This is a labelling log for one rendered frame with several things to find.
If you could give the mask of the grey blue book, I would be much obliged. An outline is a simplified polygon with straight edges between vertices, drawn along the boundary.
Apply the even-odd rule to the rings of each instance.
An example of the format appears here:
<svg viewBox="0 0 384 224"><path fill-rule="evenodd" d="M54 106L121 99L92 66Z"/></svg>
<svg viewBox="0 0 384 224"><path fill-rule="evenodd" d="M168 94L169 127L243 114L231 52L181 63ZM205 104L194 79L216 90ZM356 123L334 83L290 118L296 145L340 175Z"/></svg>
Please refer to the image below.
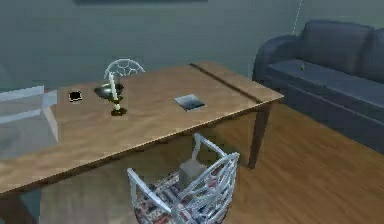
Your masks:
<svg viewBox="0 0 384 224"><path fill-rule="evenodd" d="M205 106L194 94L176 97L174 101L186 112Z"/></svg>

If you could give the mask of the brown wooden table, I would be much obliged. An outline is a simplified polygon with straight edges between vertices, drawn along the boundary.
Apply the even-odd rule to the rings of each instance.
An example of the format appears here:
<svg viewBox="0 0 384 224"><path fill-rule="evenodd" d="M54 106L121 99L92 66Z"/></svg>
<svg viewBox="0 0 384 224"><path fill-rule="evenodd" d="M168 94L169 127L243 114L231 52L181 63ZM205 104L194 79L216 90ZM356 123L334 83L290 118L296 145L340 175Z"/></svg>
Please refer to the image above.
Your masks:
<svg viewBox="0 0 384 224"><path fill-rule="evenodd" d="M0 160L0 220L5 224L37 224L21 196L83 172L220 121L258 112L248 166L253 168L270 107L282 94L213 62L163 68L122 79L122 106L127 113L112 116L112 106L99 98L95 83L77 85L78 103L70 88L57 93L53 115L58 143L9 160ZM174 99L194 94L204 107L184 111Z"/></svg>

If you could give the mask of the white candle on dark holder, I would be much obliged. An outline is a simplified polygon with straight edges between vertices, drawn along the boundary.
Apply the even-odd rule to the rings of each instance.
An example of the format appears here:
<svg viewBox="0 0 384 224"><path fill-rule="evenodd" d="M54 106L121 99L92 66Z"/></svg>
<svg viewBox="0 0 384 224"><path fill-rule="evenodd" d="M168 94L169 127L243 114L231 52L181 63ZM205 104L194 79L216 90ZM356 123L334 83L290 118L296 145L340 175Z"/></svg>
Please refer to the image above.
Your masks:
<svg viewBox="0 0 384 224"><path fill-rule="evenodd" d="M113 73L110 72L108 74L108 77L109 77L111 93L112 93L111 102L114 103L114 109L111 111L111 115L112 116L122 116L122 115L127 113L127 110L120 106L121 99L119 98L119 96L117 94L116 81L115 81Z"/></svg>

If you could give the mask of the white lattice chair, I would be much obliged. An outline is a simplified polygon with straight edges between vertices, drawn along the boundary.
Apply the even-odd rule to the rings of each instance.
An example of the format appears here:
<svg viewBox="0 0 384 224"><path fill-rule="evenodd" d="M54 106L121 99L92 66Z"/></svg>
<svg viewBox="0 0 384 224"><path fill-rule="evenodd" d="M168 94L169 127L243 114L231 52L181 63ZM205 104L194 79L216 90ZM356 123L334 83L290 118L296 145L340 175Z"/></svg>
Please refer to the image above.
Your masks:
<svg viewBox="0 0 384 224"><path fill-rule="evenodd" d="M128 58L117 59L111 62L104 72L104 79L108 79L112 74L115 78L130 76L143 73L145 69L136 61Z"/></svg>
<svg viewBox="0 0 384 224"><path fill-rule="evenodd" d="M127 170L139 224L223 224L234 192L240 154L227 154L199 133L191 158L148 185Z"/></svg>

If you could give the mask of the dark grey bowl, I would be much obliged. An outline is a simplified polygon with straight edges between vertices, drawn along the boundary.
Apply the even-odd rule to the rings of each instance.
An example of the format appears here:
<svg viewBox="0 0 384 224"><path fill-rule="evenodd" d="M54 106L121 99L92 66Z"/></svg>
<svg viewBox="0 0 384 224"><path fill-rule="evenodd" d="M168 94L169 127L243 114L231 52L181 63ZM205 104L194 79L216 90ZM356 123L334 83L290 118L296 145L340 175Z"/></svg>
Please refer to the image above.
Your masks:
<svg viewBox="0 0 384 224"><path fill-rule="evenodd" d="M116 96L119 97L123 92L124 86L122 84L116 84ZM102 84L94 89L95 94L102 99L113 99L112 87L110 84Z"/></svg>

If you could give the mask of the dark blue sofa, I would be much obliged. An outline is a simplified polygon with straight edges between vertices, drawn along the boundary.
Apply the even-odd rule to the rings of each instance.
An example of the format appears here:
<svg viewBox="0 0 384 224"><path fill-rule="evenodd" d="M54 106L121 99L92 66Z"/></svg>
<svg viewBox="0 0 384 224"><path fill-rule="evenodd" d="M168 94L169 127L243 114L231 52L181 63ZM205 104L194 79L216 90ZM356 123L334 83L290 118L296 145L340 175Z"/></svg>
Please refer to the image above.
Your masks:
<svg viewBox="0 0 384 224"><path fill-rule="evenodd" d="M282 93L291 108L384 155L384 28L310 20L299 35L259 48L252 79Z"/></svg>

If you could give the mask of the translucent glass box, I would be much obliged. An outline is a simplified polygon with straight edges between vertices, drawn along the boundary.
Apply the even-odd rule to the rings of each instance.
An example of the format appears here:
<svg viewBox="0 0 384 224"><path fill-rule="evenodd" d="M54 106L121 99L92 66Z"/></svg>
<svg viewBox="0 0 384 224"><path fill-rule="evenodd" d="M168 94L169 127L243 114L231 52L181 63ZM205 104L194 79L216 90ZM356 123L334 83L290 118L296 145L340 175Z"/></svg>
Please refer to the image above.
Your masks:
<svg viewBox="0 0 384 224"><path fill-rule="evenodd" d="M58 143L51 107L57 91L35 86L0 93L0 160L12 159Z"/></svg>

